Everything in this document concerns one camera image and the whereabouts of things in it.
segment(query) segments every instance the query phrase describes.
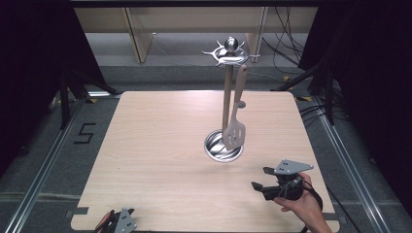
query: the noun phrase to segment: wooden tabletop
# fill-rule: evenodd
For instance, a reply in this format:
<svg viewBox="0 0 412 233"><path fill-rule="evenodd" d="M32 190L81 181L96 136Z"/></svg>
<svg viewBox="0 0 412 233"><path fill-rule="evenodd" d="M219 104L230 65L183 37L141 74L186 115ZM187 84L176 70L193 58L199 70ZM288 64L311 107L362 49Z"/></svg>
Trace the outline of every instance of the wooden tabletop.
<svg viewBox="0 0 412 233"><path fill-rule="evenodd" d="M276 185L263 167L282 159L314 165L306 173L334 213L292 95L244 91L242 155L220 163L207 156L205 138L222 126L222 91L125 92L97 155L72 227L92 230L109 211L132 208L137 230L299 232L303 223L265 201L251 182ZM338 221L328 221L333 231Z"/></svg>

